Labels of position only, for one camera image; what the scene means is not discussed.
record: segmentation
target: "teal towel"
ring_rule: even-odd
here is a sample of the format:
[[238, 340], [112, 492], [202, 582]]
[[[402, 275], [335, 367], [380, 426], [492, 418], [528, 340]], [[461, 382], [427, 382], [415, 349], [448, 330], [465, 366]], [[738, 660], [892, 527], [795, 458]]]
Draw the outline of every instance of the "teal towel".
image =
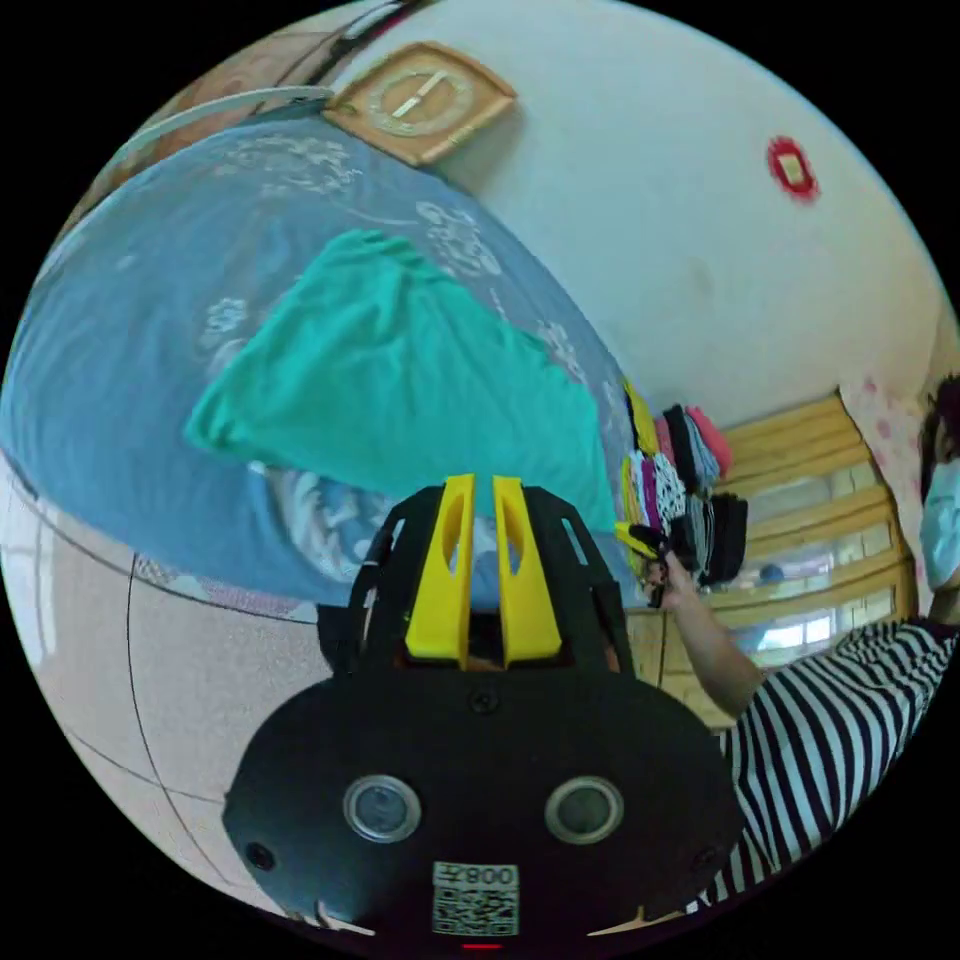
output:
[[613, 530], [596, 405], [544, 345], [486, 309], [404, 239], [331, 241], [210, 384], [185, 428], [207, 450], [403, 498], [494, 475]]

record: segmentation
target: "blue bedsheet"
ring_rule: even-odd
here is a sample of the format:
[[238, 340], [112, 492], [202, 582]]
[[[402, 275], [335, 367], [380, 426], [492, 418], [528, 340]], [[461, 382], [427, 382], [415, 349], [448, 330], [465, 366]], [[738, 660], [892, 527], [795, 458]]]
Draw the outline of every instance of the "blue bedsheet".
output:
[[[277, 111], [175, 154], [60, 243], [14, 340], [0, 447], [41, 496], [160, 563], [344, 604], [389, 498], [234, 464], [181, 434], [324, 244], [375, 228], [407, 237], [588, 387], [622, 518], [631, 433], [620, 372], [570, 298], [476, 200], [304, 113]], [[598, 543], [624, 602], [641, 603], [622, 548]], [[474, 550], [473, 602], [491, 608], [492, 521], [477, 520]]]

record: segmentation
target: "black and white striped shirt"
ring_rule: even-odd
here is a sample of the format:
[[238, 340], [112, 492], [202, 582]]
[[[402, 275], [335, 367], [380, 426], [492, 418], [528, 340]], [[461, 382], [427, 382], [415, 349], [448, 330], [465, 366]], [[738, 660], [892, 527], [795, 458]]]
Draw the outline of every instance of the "black and white striped shirt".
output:
[[721, 735], [746, 826], [691, 913], [750, 889], [828, 839], [903, 752], [960, 629], [875, 624], [771, 674]]

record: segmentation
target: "wooden wardrobe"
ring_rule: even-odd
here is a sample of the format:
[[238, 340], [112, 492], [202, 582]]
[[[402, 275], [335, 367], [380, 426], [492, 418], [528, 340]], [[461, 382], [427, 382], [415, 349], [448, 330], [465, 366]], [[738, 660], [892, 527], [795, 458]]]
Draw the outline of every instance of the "wooden wardrobe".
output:
[[[705, 596], [763, 669], [829, 649], [845, 632], [916, 612], [896, 505], [839, 394], [726, 433], [734, 467], [715, 492], [749, 502], [739, 577]], [[636, 674], [719, 729], [670, 614], [627, 611]]]

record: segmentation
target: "pink clothing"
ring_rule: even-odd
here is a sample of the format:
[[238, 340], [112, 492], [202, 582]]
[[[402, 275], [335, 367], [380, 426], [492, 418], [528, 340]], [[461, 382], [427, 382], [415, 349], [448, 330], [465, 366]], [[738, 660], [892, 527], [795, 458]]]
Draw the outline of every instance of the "pink clothing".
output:
[[660, 444], [660, 452], [676, 467], [677, 458], [673, 455], [673, 441], [670, 439], [670, 428], [667, 426], [667, 421], [664, 420], [663, 417], [657, 417], [657, 419], [653, 421], [653, 425], [657, 431], [657, 441]]
[[644, 460], [641, 466], [643, 476], [643, 506], [654, 530], [663, 530], [663, 522], [657, 510], [657, 469], [652, 460]]
[[733, 466], [733, 452], [726, 437], [713, 425], [713, 421], [699, 408], [687, 407], [687, 413], [700, 431], [703, 442], [710, 448], [710, 452], [717, 458], [720, 465], [720, 476], [725, 477]]

